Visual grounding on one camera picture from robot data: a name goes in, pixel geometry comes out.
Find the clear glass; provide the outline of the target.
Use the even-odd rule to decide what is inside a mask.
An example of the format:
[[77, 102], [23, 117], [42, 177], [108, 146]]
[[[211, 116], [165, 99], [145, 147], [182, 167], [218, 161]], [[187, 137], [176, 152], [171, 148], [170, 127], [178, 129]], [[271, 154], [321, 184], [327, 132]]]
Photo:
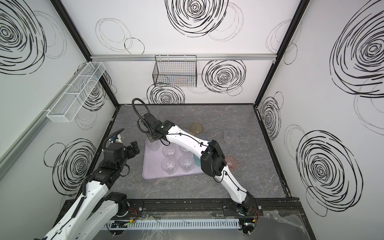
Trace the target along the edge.
[[157, 141], [151, 142], [150, 140], [147, 140], [146, 146], [150, 151], [156, 152], [160, 149], [161, 141], [157, 140]]
[[177, 161], [175, 157], [166, 157], [162, 160], [162, 169], [168, 174], [173, 175], [177, 170]]
[[162, 149], [162, 153], [166, 157], [171, 157], [171, 156], [175, 155], [176, 152], [177, 152], [177, 147], [175, 144], [170, 144], [168, 146], [164, 146]]
[[182, 171], [189, 173], [194, 167], [194, 158], [192, 155], [183, 155], [179, 159], [179, 165]]
[[182, 154], [187, 154], [187, 153], [190, 152], [188, 149], [186, 149], [186, 148], [184, 148], [184, 147], [182, 147], [182, 146], [179, 146], [179, 149], [180, 149], [180, 151], [182, 152]]

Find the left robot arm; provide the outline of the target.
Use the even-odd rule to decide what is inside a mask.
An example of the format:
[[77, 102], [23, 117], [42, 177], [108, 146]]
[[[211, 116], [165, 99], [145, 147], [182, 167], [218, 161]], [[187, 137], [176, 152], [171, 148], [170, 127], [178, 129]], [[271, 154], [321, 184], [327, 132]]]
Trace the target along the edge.
[[137, 142], [129, 146], [119, 142], [105, 145], [103, 161], [84, 179], [82, 193], [44, 239], [92, 240], [113, 217], [131, 212], [126, 194], [109, 190], [122, 176], [127, 160], [139, 153]]

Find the teal plastic cup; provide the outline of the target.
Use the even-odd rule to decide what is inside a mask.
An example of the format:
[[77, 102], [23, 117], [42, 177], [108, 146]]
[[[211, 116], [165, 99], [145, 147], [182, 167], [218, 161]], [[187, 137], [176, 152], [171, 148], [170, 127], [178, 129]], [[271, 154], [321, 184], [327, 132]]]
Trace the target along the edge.
[[194, 155], [194, 161], [196, 166], [201, 167], [201, 159], [198, 156]]

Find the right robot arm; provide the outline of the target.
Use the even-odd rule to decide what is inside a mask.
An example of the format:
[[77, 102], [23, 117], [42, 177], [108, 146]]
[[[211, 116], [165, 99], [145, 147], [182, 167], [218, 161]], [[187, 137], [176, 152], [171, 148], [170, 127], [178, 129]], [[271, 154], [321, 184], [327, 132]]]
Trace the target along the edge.
[[160, 141], [166, 147], [178, 145], [199, 157], [202, 171], [225, 188], [232, 201], [237, 204], [239, 213], [247, 215], [258, 210], [255, 197], [243, 188], [231, 173], [225, 161], [225, 154], [217, 141], [199, 139], [173, 122], [161, 122], [150, 113], [139, 117], [138, 127], [151, 142]]

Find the lilac plastic tray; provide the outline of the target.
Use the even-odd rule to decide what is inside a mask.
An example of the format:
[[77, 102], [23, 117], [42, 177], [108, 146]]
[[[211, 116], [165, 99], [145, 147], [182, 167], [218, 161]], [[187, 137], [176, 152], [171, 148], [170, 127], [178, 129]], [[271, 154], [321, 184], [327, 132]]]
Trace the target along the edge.
[[160, 141], [145, 142], [143, 178], [146, 180], [202, 174], [194, 155], [184, 148]]

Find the yellow plastic cup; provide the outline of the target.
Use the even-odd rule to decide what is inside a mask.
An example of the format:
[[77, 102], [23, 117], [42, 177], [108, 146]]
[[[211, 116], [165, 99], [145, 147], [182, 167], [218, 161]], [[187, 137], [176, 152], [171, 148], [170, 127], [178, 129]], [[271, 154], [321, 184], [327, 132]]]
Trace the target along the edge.
[[204, 127], [200, 123], [193, 123], [190, 125], [189, 131], [192, 135], [201, 134], [204, 131]]

